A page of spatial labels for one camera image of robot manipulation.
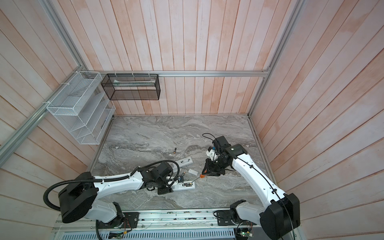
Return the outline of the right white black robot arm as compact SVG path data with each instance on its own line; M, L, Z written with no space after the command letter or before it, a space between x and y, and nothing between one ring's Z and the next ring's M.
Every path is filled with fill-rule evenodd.
M262 227L271 240L294 234L300 226L300 201L295 194L286 194L276 186L254 163L247 150L240 144L231 145L224 136L212 138L208 148L203 176L219 177L227 170L238 172L259 197L260 206L246 200L230 205L228 211L217 215L218 223L232 221L238 226L252 223Z

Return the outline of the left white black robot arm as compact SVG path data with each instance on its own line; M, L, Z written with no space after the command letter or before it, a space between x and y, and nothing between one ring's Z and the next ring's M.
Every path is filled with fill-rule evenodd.
M67 181L59 193L62 222L73 223L82 218L98 220L105 224L122 216L117 203L105 203L101 198L124 192L146 189L159 194L171 193L178 178L180 166L175 161L158 161L137 167L126 175L109 177L92 176L90 172Z

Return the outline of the white remote control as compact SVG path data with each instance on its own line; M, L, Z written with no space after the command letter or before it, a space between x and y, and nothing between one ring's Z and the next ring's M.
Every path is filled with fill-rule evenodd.
M196 188L196 185L193 181L176 183L176 184L173 184L172 186L172 190L174 192L194 190L195 188Z
M175 162L177 163L177 165L178 165L180 168L183 168L183 167L185 167L185 166L189 166L189 165L193 164L193 159L192 159L192 157L186 157L186 158L177 160L177 161L175 161Z

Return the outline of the orange handled screwdriver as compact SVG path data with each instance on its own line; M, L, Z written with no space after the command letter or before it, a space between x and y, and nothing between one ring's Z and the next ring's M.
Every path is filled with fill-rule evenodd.
M205 177L206 177L205 175L200 175L198 178L196 178L195 180L193 180L192 183L195 182L195 181L197 181L197 180L199 180L199 179L203 179L203 178L205 178Z

